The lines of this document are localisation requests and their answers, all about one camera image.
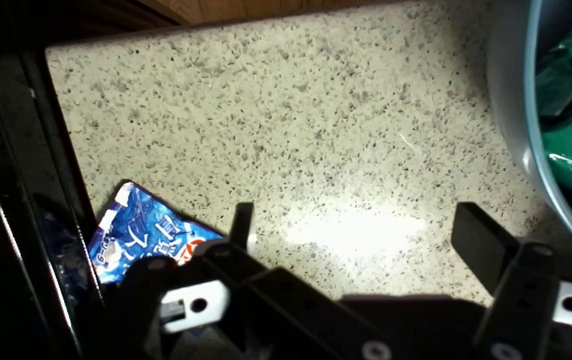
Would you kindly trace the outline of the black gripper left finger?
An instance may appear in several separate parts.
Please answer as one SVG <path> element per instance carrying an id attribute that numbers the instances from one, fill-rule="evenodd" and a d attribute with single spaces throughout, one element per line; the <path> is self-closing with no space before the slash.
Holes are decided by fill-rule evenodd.
<path id="1" fill-rule="evenodd" d="M 88 360 L 184 360 L 178 341 L 212 325 L 251 360 L 400 360 L 395 340 L 285 268 L 242 246 L 253 206 L 239 204 L 228 236 L 178 265 L 134 262 L 97 321 Z"/>

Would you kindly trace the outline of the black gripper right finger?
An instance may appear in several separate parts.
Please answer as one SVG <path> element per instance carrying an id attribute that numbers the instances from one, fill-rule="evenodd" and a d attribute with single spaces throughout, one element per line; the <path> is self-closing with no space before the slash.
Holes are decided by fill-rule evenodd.
<path id="1" fill-rule="evenodd" d="M 572 272 L 544 242 L 518 239 L 476 201 L 459 201 L 452 248 L 493 295 L 474 360 L 572 360 Z"/>

